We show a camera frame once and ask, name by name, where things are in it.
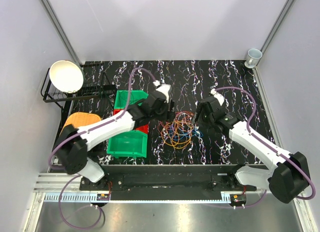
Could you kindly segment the green plastic bin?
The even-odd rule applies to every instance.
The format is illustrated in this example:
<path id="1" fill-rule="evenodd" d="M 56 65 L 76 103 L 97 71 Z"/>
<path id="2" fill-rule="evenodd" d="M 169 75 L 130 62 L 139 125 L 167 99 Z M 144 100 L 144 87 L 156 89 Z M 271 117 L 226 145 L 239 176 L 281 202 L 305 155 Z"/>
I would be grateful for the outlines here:
<path id="1" fill-rule="evenodd" d="M 146 158 L 148 135 L 144 132 L 133 130 L 109 138 L 107 154 L 120 157 Z"/>
<path id="2" fill-rule="evenodd" d="M 146 99 L 148 97 L 148 94 L 142 90 L 132 90 L 130 92 L 130 103 L 134 104 L 137 101 L 141 99 Z M 114 102 L 114 108 L 113 109 L 124 109 L 127 103 L 128 97 L 128 91 L 127 90 L 118 90 L 116 92 L 116 98 Z"/>

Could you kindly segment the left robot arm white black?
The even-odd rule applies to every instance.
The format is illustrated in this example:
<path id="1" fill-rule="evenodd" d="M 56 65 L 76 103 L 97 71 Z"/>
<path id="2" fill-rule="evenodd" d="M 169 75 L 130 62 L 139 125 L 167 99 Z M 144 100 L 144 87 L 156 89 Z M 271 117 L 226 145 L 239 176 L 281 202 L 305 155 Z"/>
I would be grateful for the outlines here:
<path id="1" fill-rule="evenodd" d="M 89 179 L 95 189 L 103 190 L 108 185 L 108 178 L 102 167 L 88 157 L 88 151 L 118 134 L 144 126 L 152 119 L 168 119 L 174 114 L 170 91 L 169 85 L 161 85 L 141 103 L 128 105 L 114 116 L 78 128 L 72 124 L 64 127 L 53 149 L 62 169 L 68 175 Z"/>

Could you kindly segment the far green plastic bin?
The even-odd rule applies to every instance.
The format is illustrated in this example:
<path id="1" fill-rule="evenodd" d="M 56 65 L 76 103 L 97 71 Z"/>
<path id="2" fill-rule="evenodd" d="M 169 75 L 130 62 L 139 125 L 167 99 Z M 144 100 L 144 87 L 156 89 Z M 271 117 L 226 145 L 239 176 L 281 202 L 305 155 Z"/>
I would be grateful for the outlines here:
<path id="1" fill-rule="evenodd" d="M 148 94 L 142 90 L 132 90 L 130 92 L 130 103 L 134 104 L 137 101 L 141 99 L 146 99 L 148 97 Z M 116 92 L 116 98 L 114 102 L 114 108 L 113 109 L 124 109 L 127 103 L 128 97 L 128 91 L 127 90 L 118 90 Z"/>

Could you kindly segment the red plastic bin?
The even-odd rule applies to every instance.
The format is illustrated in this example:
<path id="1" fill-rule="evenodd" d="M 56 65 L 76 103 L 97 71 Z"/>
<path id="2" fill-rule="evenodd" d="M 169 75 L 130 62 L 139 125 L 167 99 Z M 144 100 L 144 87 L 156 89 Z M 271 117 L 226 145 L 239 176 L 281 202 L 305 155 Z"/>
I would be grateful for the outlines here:
<path id="1" fill-rule="evenodd" d="M 120 113 L 123 109 L 114 109 L 113 110 L 113 115 L 116 115 L 118 113 Z M 145 134 L 148 134 L 149 133 L 149 124 L 146 124 L 146 125 L 143 125 L 143 126 L 140 126 L 138 128 L 136 128 L 135 130 L 138 130 L 138 131 L 141 131 Z"/>

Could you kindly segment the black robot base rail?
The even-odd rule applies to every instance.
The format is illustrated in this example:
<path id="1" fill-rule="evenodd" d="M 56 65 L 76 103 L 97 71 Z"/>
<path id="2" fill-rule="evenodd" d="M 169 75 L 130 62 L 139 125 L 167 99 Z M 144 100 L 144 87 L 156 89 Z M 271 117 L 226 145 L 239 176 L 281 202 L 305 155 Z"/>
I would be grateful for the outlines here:
<path id="1" fill-rule="evenodd" d="M 224 202 L 221 192 L 257 190 L 236 181 L 238 168 L 239 165 L 108 165 L 103 166 L 105 176 L 99 182 L 82 178 L 79 189 L 111 189 L 112 202 Z"/>

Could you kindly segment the near green plastic bin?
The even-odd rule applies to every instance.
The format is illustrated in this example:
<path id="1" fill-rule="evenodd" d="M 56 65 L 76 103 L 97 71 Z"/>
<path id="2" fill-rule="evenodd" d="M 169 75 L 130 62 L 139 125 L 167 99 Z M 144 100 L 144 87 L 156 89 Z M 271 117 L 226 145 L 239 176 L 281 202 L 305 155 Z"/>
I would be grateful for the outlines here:
<path id="1" fill-rule="evenodd" d="M 133 130 L 109 138 L 107 154 L 120 157 L 146 158 L 148 135 L 144 132 Z"/>

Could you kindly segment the white mug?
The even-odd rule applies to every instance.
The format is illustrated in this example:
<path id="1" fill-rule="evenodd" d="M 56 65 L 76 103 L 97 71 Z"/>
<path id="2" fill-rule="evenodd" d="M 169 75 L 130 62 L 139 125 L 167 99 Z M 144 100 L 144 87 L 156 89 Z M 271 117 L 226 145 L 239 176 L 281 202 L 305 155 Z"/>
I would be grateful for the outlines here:
<path id="1" fill-rule="evenodd" d="M 244 62 L 245 67 L 249 69 L 255 68 L 262 56 L 263 53 L 260 50 L 256 48 L 249 49 Z"/>

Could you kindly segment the white bowl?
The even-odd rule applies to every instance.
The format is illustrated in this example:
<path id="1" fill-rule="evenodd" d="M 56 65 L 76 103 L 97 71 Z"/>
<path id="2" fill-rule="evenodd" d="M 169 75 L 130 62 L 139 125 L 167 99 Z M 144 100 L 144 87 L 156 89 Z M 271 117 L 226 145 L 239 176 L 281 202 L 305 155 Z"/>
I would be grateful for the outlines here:
<path id="1" fill-rule="evenodd" d="M 56 89 L 65 93 L 79 91 L 84 83 L 83 70 L 68 60 L 53 63 L 49 69 L 49 78 Z"/>

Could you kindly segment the orange woven basket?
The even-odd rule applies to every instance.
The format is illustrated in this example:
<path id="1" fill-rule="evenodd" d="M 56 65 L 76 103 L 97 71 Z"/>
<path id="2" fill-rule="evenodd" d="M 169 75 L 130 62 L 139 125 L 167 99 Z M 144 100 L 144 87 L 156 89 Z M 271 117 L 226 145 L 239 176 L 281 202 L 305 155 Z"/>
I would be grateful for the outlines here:
<path id="1" fill-rule="evenodd" d="M 76 112 L 71 114 L 64 123 L 62 130 L 67 125 L 73 125 L 75 128 L 87 126 L 101 121 L 101 117 L 93 113 Z"/>

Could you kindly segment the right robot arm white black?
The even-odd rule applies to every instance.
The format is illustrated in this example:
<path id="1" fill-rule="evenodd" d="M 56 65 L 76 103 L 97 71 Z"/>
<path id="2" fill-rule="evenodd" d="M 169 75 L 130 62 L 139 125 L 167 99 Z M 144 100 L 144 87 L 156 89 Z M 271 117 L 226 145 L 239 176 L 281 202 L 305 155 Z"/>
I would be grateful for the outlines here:
<path id="1" fill-rule="evenodd" d="M 193 123 L 214 129 L 258 157 L 266 169 L 240 165 L 227 177 L 228 187 L 239 190 L 254 186 L 271 193 L 288 204 L 311 185 L 307 158 L 300 152 L 290 153 L 247 126 L 240 116 L 227 112 L 223 98 L 209 96 L 197 104 Z"/>

